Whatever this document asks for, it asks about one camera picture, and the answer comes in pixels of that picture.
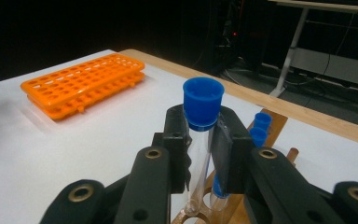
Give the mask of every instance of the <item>clear test tube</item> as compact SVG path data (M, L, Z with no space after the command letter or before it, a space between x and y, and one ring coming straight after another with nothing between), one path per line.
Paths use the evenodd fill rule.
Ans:
M194 77L185 82L183 89L184 113L192 139L187 151L191 162L184 212L194 217L199 213L203 200L211 157L210 136L220 112L224 87L212 78Z
M220 188L220 182L217 175L214 175L212 191L210 195L211 209L216 212L221 212L227 205L229 194L222 192Z

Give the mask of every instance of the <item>white tabletop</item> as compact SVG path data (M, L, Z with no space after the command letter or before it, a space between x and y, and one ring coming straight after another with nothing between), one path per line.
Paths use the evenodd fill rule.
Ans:
M138 150L163 131L166 110L183 101L184 78L146 65L145 80L69 119L53 121L20 84L67 66L104 56L105 50L69 63L0 82L0 223L38 223L57 194L79 179L104 185L127 175ZM245 126L258 105L225 94L223 105ZM289 119L275 146L300 150L296 168L311 184L331 191L358 181L358 143ZM182 206L172 196L172 217Z

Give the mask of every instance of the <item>table edge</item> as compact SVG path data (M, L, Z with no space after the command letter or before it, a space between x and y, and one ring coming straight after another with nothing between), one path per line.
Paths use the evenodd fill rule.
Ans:
M337 11L358 14L358 6L341 5L333 3L318 3L318 2L307 2L307 1L294 1L294 0L269 0L275 2L278 6L284 7L303 7L317 10Z
M179 77L214 78L224 85L226 92L230 95L236 96L249 103L260 105L275 113L279 113L291 119L302 121L311 126L320 128L330 133L334 133L341 137L348 138L358 143L357 124L353 124L342 119L337 119L332 116L325 115L321 112L308 109L301 105L295 105L282 99L269 96L263 92L248 89L246 87L221 79L219 77L212 77L210 75L182 66L180 64L172 63L167 60L160 59L156 56L141 52L137 49L125 49L120 51L119 53L140 60L144 63L156 66Z

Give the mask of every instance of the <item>blue cap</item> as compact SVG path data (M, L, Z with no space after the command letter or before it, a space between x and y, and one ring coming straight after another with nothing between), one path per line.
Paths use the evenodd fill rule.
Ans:
M252 136L252 139L257 147L264 146L264 143L267 140L268 134L264 129L254 127L249 131L249 134Z
M267 131L271 122L272 116L268 113L260 112L255 114L254 127L261 128Z
M216 197L218 197L218 198L224 199L229 196L229 194L223 194L222 188L220 187L219 179L217 178L217 175L214 175L212 190L213 190L214 195L216 195Z
M217 121L222 104L223 85L208 77L193 77L183 85L185 92L183 107L189 127L205 132Z

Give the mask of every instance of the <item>cable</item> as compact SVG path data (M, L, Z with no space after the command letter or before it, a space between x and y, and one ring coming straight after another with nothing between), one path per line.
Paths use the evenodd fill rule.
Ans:
M226 69L226 71L230 71L230 72L249 72L249 73L252 73L251 70L248 70L248 69ZM279 78L278 77L272 77L272 76L269 76L269 75L263 75L263 74L258 74L260 77L265 77L265 78L269 78L269 79L274 79L274 80L278 80ZM304 81L304 82L291 82L291 81L288 81L287 79L284 81L284 83L287 83L289 85L297 85L297 86L301 86L301 85L307 85L311 82L314 82L315 80L314 79L311 79L311 80L308 80L308 81Z
M299 91L302 91L302 92L306 93L307 95L316 96L316 97L325 97L325 95L326 95L326 92L322 88L319 88L320 92L314 92L314 91L309 91L301 86L296 86L296 87Z
M326 67L325 67L325 69L324 69L324 73L322 74L322 76L324 76L324 75L326 74L327 68L328 68L328 66L330 65L330 60L331 60L331 54L328 53L327 65L326 65Z
M344 43L344 41L345 41L345 39L346 39L346 37L347 37L348 31L351 29L351 24L352 24L352 22L353 22L353 18L354 18L354 16L356 16L357 14L358 14L358 10L357 10L356 13L353 13L353 14L352 14L350 23L348 24L347 30L345 31L345 35L344 35L344 37L342 38L341 43L339 43L339 45L338 45L338 49L337 49L337 51L336 51L336 55L338 55L339 51L341 50L342 44Z
M306 21L306 23L313 23L318 25L326 25L326 26L334 26L334 27L340 27L340 28L348 28L348 26L345 25L338 25L338 24L332 24L327 22L321 22L321 21ZM352 30L358 30L358 27L352 26Z
M333 93L335 96L337 96L337 97L339 97L339 98L345 100L346 103L352 103L352 104L357 104L357 105L358 105L358 101L355 101L355 100L351 99L350 97L347 97L347 96L344 96L344 95L342 95L342 94L340 94L340 93L337 93L336 91L333 91L331 88L327 88L327 87L323 84L323 82L322 82L321 80L316 80L316 81L317 81L316 83L317 83L321 88L323 88L323 89L325 89L326 91L329 91L329 92Z
M307 107L307 105L310 103L310 97L308 98L308 101L304 104L304 107Z
M232 77L229 72L227 71L227 69L225 69L225 73L224 73L225 77L228 77L229 79L231 79L231 81L235 82L236 84L243 86L242 84L240 84L239 81L237 81L236 79L234 79L234 77Z

